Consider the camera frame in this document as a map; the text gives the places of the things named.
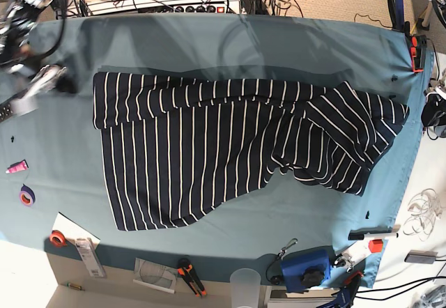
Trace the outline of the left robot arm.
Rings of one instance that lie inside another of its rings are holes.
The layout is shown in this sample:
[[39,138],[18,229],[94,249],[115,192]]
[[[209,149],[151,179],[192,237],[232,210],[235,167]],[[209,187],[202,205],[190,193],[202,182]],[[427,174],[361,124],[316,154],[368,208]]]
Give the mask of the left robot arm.
[[[430,15],[434,13],[442,25],[445,25],[445,0],[428,0],[426,9],[417,20],[417,27],[428,31]],[[445,70],[440,68],[438,55],[434,54],[436,71],[424,91],[426,103],[421,120],[425,132],[433,132],[432,139],[445,138]]]

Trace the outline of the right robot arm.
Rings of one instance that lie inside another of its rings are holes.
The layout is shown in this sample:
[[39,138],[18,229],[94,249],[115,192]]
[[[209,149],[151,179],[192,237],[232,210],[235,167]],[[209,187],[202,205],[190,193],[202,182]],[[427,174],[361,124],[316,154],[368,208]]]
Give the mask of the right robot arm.
[[58,38],[46,52],[35,54],[29,45],[29,34],[36,27],[39,15],[55,0],[9,0],[1,14],[1,71],[26,80],[27,85],[1,103],[1,121],[22,116],[37,109],[35,97],[56,89],[74,94],[77,86],[67,77],[67,68],[45,64],[47,57],[60,47],[66,28],[66,9]]

